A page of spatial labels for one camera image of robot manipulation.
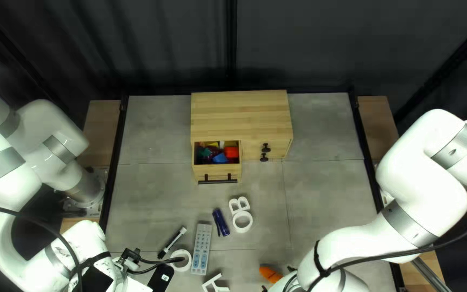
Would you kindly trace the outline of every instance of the wooden shelf top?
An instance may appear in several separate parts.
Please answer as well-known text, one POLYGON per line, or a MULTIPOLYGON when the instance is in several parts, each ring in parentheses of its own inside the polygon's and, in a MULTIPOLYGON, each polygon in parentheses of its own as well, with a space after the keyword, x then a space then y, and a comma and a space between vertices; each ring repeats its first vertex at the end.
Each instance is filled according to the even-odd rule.
POLYGON ((291 138, 286 90, 192 94, 191 142, 291 138))

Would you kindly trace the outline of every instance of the black drawer knob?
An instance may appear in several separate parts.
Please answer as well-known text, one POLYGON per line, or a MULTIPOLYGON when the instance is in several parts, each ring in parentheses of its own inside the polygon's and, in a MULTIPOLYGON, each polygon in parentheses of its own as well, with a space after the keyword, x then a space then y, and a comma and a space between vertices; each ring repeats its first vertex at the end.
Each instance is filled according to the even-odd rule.
POLYGON ((271 148, 268 148, 268 143, 264 143, 263 146, 264 146, 264 148, 263 148, 264 153, 268 153, 268 152, 271 151, 271 148))
POLYGON ((265 154, 265 153, 261 153, 261 155, 263 156, 263 157, 261 157, 261 159, 260 159, 261 162, 267 162, 267 161, 269 160, 268 157, 266 157, 266 154, 265 154))

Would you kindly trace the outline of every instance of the gray table surface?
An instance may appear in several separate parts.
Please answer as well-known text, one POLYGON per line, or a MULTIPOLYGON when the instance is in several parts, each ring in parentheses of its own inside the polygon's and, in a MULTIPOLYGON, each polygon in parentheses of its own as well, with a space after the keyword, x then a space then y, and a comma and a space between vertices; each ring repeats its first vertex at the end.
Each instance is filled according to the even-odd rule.
MULTIPOLYGON (((289 94, 294 140, 289 155, 243 161, 238 184, 197 185, 191 169, 190 96, 133 96, 126 116, 106 244, 113 256, 125 247, 156 259, 172 234, 188 231, 173 248, 192 251, 198 221, 213 223, 221 208, 232 234, 211 242, 206 276, 176 273, 167 291, 202 291, 222 272, 231 291, 271 286, 261 264, 286 274, 316 240, 376 216, 349 98, 346 93, 289 94), (228 201, 246 196, 254 224, 237 234, 228 201)), ((348 268, 373 292, 395 291, 390 266, 377 261, 348 268)), ((151 273, 134 276, 147 283, 151 273)))

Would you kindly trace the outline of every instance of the orange object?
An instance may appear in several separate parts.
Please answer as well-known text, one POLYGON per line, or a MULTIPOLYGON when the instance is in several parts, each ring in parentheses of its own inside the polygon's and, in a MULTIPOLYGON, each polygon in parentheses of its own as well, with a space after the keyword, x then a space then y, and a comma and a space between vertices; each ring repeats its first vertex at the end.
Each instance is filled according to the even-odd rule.
POLYGON ((275 272, 274 270, 270 269, 269 267, 260 267, 259 268, 259 273, 268 280, 269 282, 275 284, 278 282, 280 279, 282 279, 282 275, 275 272))
POLYGON ((239 158, 239 147, 225 147, 226 158, 239 158))

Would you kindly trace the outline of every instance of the black cable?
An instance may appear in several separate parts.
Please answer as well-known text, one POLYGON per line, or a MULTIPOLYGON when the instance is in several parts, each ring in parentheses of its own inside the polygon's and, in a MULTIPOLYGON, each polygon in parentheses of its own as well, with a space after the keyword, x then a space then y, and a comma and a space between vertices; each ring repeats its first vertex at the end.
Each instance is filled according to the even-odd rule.
POLYGON ((141 274, 145 274, 145 273, 148 273, 156 268, 158 268, 160 264, 155 264, 154 266, 148 268, 148 269, 145 269, 145 270, 141 270, 141 271, 132 271, 132 270, 127 270, 128 273, 130 274, 133 274, 133 275, 141 275, 141 274))
POLYGON ((175 257, 175 258, 170 258, 170 259, 166 259, 162 261, 151 261, 151 260, 146 260, 143 258, 139 259, 140 262, 150 263, 150 264, 171 263, 171 262, 179 262, 179 261, 184 261, 184 260, 185 260, 185 257, 175 257))
POLYGON ((141 270, 141 271, 127 270, 128 273, 133 274, 133 275, 145 274, 145 273, 148 273, 148 272, 158 268, 158 266, 161 265, 161 264, 184 261, 185 257, 175 257, 175 258, 170 258, 170 259, 166 259, 166 260, 163 260, 163 261, 151 261, 151 260, 146 260, 146 259, 143 259, 143 258, 139 258, 139 260, 140 260, 140 262, 154 264, 154 266, 152 266, 150 268, 147 268, 145 270, 141 270))
POLYGON ((291 282, 293 282, 293 280, 295 280, 295 278, 297 277, 298 273, 296 273, 295 275, 293 275, 291 278, 289 278, 288 282, 286 283, 286 285, 284 286, 284 289, 282 289, 282 292, 286 292, 286 290, 288 289, 289 285, 291 285, 291 282))
POLYGON ((12 211, 12 210, 9 210, 9 209, 5 209, 5 208, 1 208, 0 207, 0 212, 2 213, 7 213, 7 214, 10 214, 12 216, 16 216, 16 217, 19 217, 19 218, 23 218, 24 220, 28 221, 28 222, 32 222, 38 226, 41 226, 42 228, 46 229, 48 232, 50 232, 51 234, 55 235, 55 237, 57 237, 61 242, 62 244, 64 244, 64 246, 66 247, 66 249, 68 249, 68 252, 69 254, 72 256, 73 258, 73 262, 75 263, 75 268, 74 269, 77 269, 77 277, 78 277, 78 286, 79 286, 79 291, 80 292, 83 292, 83 288, 82 288, 82 271, 81 269, 78 269, 78 266, 80 266, 81 264, 79 263, 78 259, 77 259, 77 256, 75 255, 75 251, 71 248, 71 246, 69 245, 68 241, 66 240, 66 238, 64 238, 64 236, 62 236, 59 232, 57 232, 55 229, 52 229, 51 227, 49 227, 46 223, 43 223, 37 219, 35 219, 34 217, 32 216, 29 216, 27 214, 24 214, 24 213, 21 213, 21 212, 16 212, 16 211, 12 211))
POLYGON ((345 267, 352 266, 353 264, 358 264, 358 263, 362 263, 362 262, 368 262, 368 261, 375 261, 375 260, 381 260, 381 259, 387 259, 387 258, 403 257, 403 256, 426 253, 428 251, 432 251, 432 250, 435 250, 435 249, 438 249, 438 248, 445 247, 445 246, 448 246, 450 244, 453 244, 453 243, 463 239, 466 236, 467 236, 467 231, 464 232, 463 234, 461 234, 460 236, 455 237, 452 240, 449 240, 449 241, 447 241, 445 243, 441 243, 441 244, 438 244, 438 245, 424 247, 424 248, 417 248, 417 249, 412 249, 412 250, 406 250, 406 251, 397 251, 395 253, 388 253, 388 254, 384 254, 384 255, 375 255, 373 257, 367 257, 367 258, 363 258, 363 259, 353 260, 353 261, 350 261, 350 262, 343 263, 343 264, 341 264, 339 266, 336 266, 334 268, 329 268, 328 272, 332 273, 334 271, 343 269, 345 267))

